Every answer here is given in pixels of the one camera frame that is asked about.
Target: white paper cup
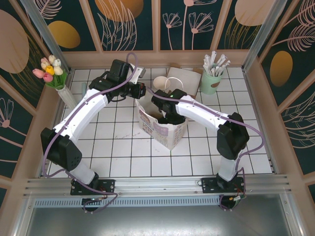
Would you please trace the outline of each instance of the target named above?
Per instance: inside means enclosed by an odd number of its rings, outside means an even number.
[[[167,77],[165,76],[158,76],[153,80],[153,86],[156,90],[162,90],[165,91],[171,86],[171,82],[167,80]]]

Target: metal pole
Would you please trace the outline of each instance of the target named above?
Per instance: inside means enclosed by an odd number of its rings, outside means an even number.
[[[37,30],[45,40],[47,46],[49,47],[52,54],[55,55],[55,57],[59,58],[63,67],[69,73],[69,66],[63,56],[62,51],[60,50],[60,47],[56,43],[53,35],[50,33],[48,26],[44,19],[41,17],[37,6],[35,5],[34,1],[31,0],[20,0],[23,7],[25,8],[25,11],[30,16],[31,20],[33,21],[34,25],[36,26]]]
[[[277,0],[273,4],[270,9],[268,16],[265,19],[265,22],[262,24],[254,42],[251,45],[251,48],[245,58],[243,64],[243,72],[246,73],[249,68],[251,67],[253,61],[255,60],[259,50],[261,49],[262,45],[264,44],[265,40],[267,39],[269,33],[271,32],[272,28],[274,27],[275,23],[278,20],[279,15],[284,9],[287,0]]]

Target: paper bag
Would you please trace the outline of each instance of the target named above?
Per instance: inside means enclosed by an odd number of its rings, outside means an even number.
[[[139,126],[169,150],[172,150],[183,137],[187,129],[188,119],[178,125],[159,124],[158,118],[163,115],[158,111],[157,106],[151,102],[151,98],[152,95],[147,93],[141,99],[136,100]]]

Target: white vase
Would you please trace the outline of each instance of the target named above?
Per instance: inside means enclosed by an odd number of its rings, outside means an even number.
[[[60,90],[56,89],[56,91],[68,108],[73,110],[77,106],[77,102],[75,101],[71,91],[67,88],[67,86],[64,86],[64,88]]]

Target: flower illustration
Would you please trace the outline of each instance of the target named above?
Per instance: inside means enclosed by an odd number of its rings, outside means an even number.
[[[10,128],[12,129],[13,131],[23,135],[23,136],[26,136],[26,134],[23,134],[22,132],[12,128],[10,126],[10,120],[11,120],[11,117],[12,117],[12,113],[13,113],[13,108],[14,108],[14,102],[11,101],[10,99],[8,99],[7,103],[5,103],[5,100],[4,98],[0,98],[0,127],[2,128]],[[5,142],[7,143],[10,143],[10,144],[13,144],[17,147],[20,147],[22,148],[23,145],[21,144],[18,144],[14,141],[11,141],[9,139],[6,139],[5,137],[2,137],[0,136],[0,139],[1,140],[4,140]]]
[[[187,15],[187,8],[189,6],[194,6],[194,5],[208,5],[208,4],[213,4],[217,0],[184,0],[185,4],[185,12],[184,12],[184,24],[183,24],[183,50],[185,50],[185,25],[186,25],[186,15]]]
[[[8,99],[7,105],[5,100],[0,98],[0,127],[7,128],[10,126],[14,103]]]
[[[192,32],[191,49],[193,50],[193,38],[196,33],[204,33],[213,30],[213,25],[211,25],[212,19],[210,17],[211,13],[205,14],[200,13],[196,18],[196,13],[189,14],[189,24]]]
[[[169,16],[167,13],[164,13],[163,14],[163,20],[164,20],[164,23],[167,27],[169,46],[171,47],[171,50],[173,50],[172,43],[171,43],[171,37],[169,35],[169,29],[181,26],[182,22],[179,21],[180,18],[178,16],[178,13],[176,13],[176,14],[171,13],[171,14],[169,14]]]

